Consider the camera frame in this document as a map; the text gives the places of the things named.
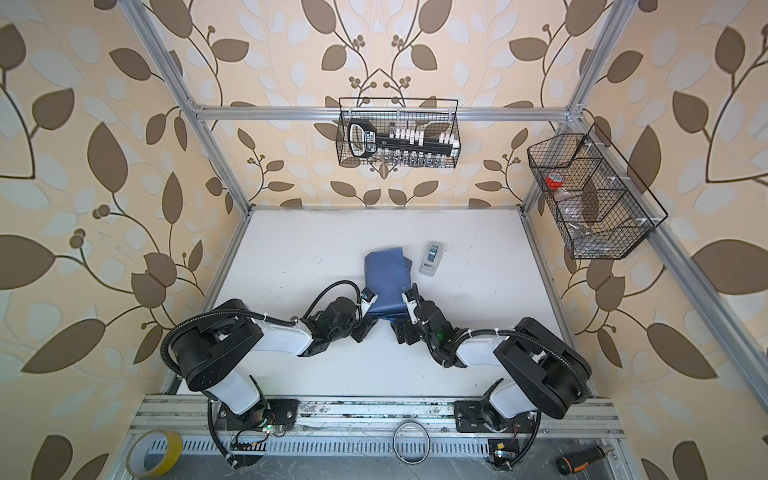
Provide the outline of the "blue wrapping paper sheet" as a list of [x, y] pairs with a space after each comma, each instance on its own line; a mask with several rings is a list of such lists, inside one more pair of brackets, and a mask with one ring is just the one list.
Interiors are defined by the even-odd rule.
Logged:
[[411, 266], [401, 247], [371, 252], [365, 257], [365, 286], [377, 296], [368, 310], [372, 317], [390, 321], [408, 317], [402, 294], [412, 285]]

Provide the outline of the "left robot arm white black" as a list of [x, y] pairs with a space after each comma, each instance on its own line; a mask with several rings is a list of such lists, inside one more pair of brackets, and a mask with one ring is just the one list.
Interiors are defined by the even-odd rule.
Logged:
[[249, 353], [311, 357], [347, 337], [360, 343], [376, 323], [368, 311], [377, 299], [366, 288], [357, 300], [339, 297], [325, 309], [291, 321], [253, 312], [232, 299], [169, 331], [160, 346], [161, 359], [190, 391], [244, 415], [264, 398], [255, 379], [240, 368]]

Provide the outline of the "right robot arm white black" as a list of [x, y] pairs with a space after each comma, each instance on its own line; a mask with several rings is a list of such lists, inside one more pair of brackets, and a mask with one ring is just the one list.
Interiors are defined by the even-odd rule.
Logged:
[[531, 414], [562, 419], [589, 398], [588, 362], [531, 317], [512, 329], [460, 329], [432, 301], [409, 300], [409, 317], [392, 322], [400, 344], [422, 342], [443, 368], [499, 367], [496, 380], [465, 415], [489, 431], [503, 432], [517, 417]]

